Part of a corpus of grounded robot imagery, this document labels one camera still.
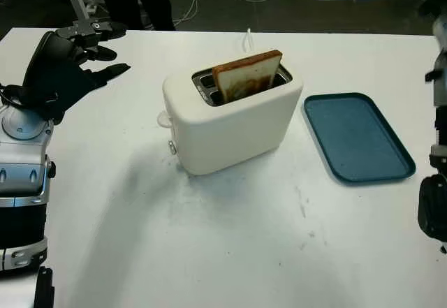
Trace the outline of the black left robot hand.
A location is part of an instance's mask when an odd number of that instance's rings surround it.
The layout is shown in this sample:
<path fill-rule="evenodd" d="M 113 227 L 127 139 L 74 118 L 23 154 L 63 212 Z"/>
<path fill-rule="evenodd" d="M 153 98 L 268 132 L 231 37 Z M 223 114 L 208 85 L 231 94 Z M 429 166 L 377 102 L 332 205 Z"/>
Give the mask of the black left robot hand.
<path fill-rule="evenodd" d="M 125 24 L 90 18 L 76 20 L 69 27 L 46 32 L 29 62 L 23 85 L 30 87 L 38 69 L 53 61 L 72 61 L 80 65 L 88 60 L 115 60 L 117 53 L 100 43 L 121 38 L 126 35 L 126 31 Z"/>

